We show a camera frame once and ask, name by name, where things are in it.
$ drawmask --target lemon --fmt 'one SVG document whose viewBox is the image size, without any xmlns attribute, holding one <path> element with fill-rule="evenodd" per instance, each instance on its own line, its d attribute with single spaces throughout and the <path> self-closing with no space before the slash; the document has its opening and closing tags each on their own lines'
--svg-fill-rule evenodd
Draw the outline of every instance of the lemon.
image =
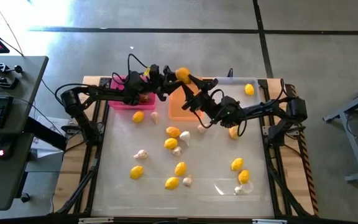
<svg viewBox="0 0 358 224">
<path fill-rule="evenodd" d="M 143 111 L 137 111 L 136 113 L 134 113 L 134 115 L 132 116 L 132 120 L 136 123 L 143 121 L 144 118 L 144 113 Z"/>
<path fill-rule="evenodd" d="M 254 94 L 254 87 L 251 84 L 246 84 L 246 95 L 252 96 Z"/>
<path fill-rule="evenodd" d="M 185 162 L 179 162 L 178 165 L 175 168 L 175 175 L 177 176 L 183 176 L 186 173 L 186 164 Z"/>
<path fill-rule="evenodd" d="M 241 171 L 239 174 L 240 184 L 246 184 L 248 183 L 248 180 L 249 180 L 249 171 L 248 170 Z"/>
<path fill-rule="evenodd" d="M 178 177 L 170 177 L 165 183 L 165 189 L 173 190 L 177 188 L 179 185 L 179 179 Z"/>
<path fill-rule="evenodd" d="M 231 163 L 231 170 L 241 170 L 242 165 L 244 165 L 244 160 L 242 158 L 237 158 Z"/>
<path fill-rule="evenodd" d="M 164 147 L 166 149 L 174 149 L 178 145 L 178 140 L 174 138 L 168 138 L 165 140 Z"/>
<path fill-rule="evenodd" d="M 143 174 L 143 167 L 142 166 L 135 166 L 131 169 L 131 178 L 132 179 L 139 179 Z"/>
<path fill-rule="evenodd" d="M 176 138 L 180 135 L 180 130 L 178 128 L 175 127 L 168 127 L 165 132 L 171 137 L 171 138 Z"/>
<path fill-rule="evenodd" d="M 191 73 L 190 70 L 185 67 L 179 68 L 178 70 L 175 71 L 175 75 L 177 79 L 183 80 L 183 82 L 185 82 L 186 84 L 189 84 L 191 82 L 189 78 L 190 73 Z"/>
<path fill-rule="evenodd" d="M 238 126 L 234 126 L 234 127 L 229 128 L 229 134 L 230 134 L 231 138 L 233 138 L 233 139 L 238 139 L 239 138 L 239 136 L 237 135 L 237 129 L 239 129 Z"/>
</svg>

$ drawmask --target gray floor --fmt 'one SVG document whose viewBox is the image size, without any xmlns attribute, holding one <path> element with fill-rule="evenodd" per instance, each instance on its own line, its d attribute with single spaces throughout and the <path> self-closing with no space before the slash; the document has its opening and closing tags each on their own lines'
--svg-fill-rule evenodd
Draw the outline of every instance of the gray floor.
<svg viewBox="0 0 358 224">
<path fill-rule="evenodd" d="M 358 30 L 358 0 L 259 0 L 259 4 L 265 29 Z M 21 7 L 22 13 L 12 10 L 15 7 Z M 50 57 L 44 80 L 53 90 L 81 82 L 85 75 L 124 73 L 128 53 L 147 64 L 186 66 L 205 77 L 224 76 L 230 67 L 237 77 L 266 77 L 257 34 L 25 31 L 26 26 L 256 29 L 252 0 L 21 0 L 0 1 L 0 8 L 25 54 Z M 4 26 L 0 36 L 14 43 Z M 321 216 L 358 221 L 358 182 L 344 181 L 345 175 L 358 172 L 356 160 L 340 125 L 321 120 L 356 95 L 358 36 L 267 35 L 266 39 L 274 77 L 294 84 L 307 103 L 306 141 Z M 136 63 L 133 68 L 140 69 Z M 43 86 L 37 107 L 47 116 L 67 118 Z M 56 161 L 52 168 L 29 167 L 55 170 Z M 0 212 L 0 218 L 48 213 L 56 181 L 57 174 L 31 173 L 25 189 L 33 201 L 14 202 L 10 210 Z"/>
</svg>

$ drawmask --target wooden table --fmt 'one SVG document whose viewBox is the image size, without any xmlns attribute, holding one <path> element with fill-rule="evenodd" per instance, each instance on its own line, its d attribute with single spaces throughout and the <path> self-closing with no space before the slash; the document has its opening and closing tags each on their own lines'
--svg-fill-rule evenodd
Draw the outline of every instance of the wooden table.
<svg viewBox="0 0 358 224">
<path fill-rule="evenodd" d="M 84 77 L 83 83 L 89 85 L 99 85 L 99 80 L 102 77 Z M 276 98 L 281 90 L 280 79 L 267 79 L 268 91 L 270 93 L 270 98 Z M 290 88 L 296 93 L 295 88 L 290 86 Z M 88 96 L 81 95 L 80 99 L 85 100 Z M 103 117 L 103 108 L 105 102 L 101 103 L 100 112 L 98 122 L 101 121 Z M 92 118 L 94 111 L 94 104 L 91 105 L 86 111 L 86 115 L 89 119 Z M 274 117 L 275 123 L 277 124 L 280 121 L 280 118 Z M 67 148 L 72 147 L 78 143 L 82 142 L 81 135 L 77 135 L 73 137 L 69 143 L 67 144 Z M 307 148 L 305 142 L 305 136 L 301 132 L 300 133 L 300 142 L 297 140 L 285 137 L 285 144 L 296 149 L 300 152 L 300 147 L 302 150 L 303 159 L 291 149 L 287 147 L 281 147 L 281 157 L 283 162 L 283 170 L 285 174 L 285 179 L 287 182 L 288 188 L 291 190 L 292 194 L 295 196 L 297 201 L 301 203 L 303 208 L 309 212 L 310 214 L 318 215 L 318 207 L 316 202 L 316 195 L 313 186 L 313 179 L 311 177 L 311 169 L 310 163 L 307 155 Z M 67 201 L 70 195 L 75 191 L 80 182 L 81 169 L 85 156 L 85 144 L 77 146 L 68 152 L 65 153 L 63 158 L 62 168 L 60 170 L 60 175 L 58 178 L 57 186 L 55 189 L 55 196 L 53 197 L 53 204 L 55 206 L 55 210 L 58 210 L 63 206 L 63 204 Z M 89 166 L 93 164 L 93 157 L 95 154 L 96 148 L 92 150 L 91 153 L 91 161 Z M 276 185 L 278 202 L 280 206 L 280 210 L 282 213 L 285 213 L 284 210 L 284 202 L 283 197 L 280 193 L 280 188 Z M 81 212 L 85 209 L 86 199 L 88 196 L 89 184 L 84 189 L 83 198 L 81 201 Z"/>
</svg>

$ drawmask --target garlic clove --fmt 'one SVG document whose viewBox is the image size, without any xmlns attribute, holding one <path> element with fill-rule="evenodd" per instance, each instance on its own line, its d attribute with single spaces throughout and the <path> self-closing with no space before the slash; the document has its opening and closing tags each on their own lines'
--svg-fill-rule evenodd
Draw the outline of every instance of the garlic clove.
<svg viewBox="0 0 358 224">
<path fill-rule="evenodd" d="M 234 193 L 236 195 L 243 195 L 244 194 L 244 190 L 242 189 L 242 186 L 237 186 L 235 189 L 234 189 Z"/>
<path fill-rule="evenodd" d="M 134 155 L 135 159 L 146 159 L 147 158 L 147 152 L 146 150 L 139 150 L 136 155 Z"/>
<path fill-rule="evenodd" d="M 180 146 L 177 146 L 175 147 L 171 153 L 174 155 L 174 156 L 180 156 L 181 155 L 181 147 Z"/>
<path fill-rule="evenodd" d="M 154 123 L 155 124 L 157 124 L 158 123 L 158 113 L 157 112 L 152 112 L 151 114 L 150 114 L 150 117 L 152 118 L 152 120 L 154 121 Z"/>
<path fill-rule="evenodd" d="M 191 175 L 188 175 L 187 177 L 183 178 L 183 185 L 186 187 L 191 187 L 193 184 L 193 178 Z"/>
<path fill-rule="evenodd" d="M 200 134 L 203 134 L 205 131 L 206 131 L 206 128 L 204 128 L 202 125 L 198 125 L 197 126 L 197 131 L 200 133 Z"/>
<path fill-rule="evenodd" d="M 180 140 L 184 141 L 187 146 L 190 145 L 190 132 L 184 131 L 179 136 Z"/>
</svg>

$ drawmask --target black metal frame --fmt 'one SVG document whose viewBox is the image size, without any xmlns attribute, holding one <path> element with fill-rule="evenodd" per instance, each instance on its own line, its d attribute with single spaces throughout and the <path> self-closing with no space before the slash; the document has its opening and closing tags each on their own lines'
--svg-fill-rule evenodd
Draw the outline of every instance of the black metal frame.
<svg viewBox="0 0 358 224">
<path fill-rule="evenodd" d="M 65 136 L 52 131 L 31 117 L 27 118 L 23 132 L 32 133 L 35 137 L 51 144 L 53 147 L 56 147 L 62 151 L 66 150 L 67 138 Z"/>
</svg>

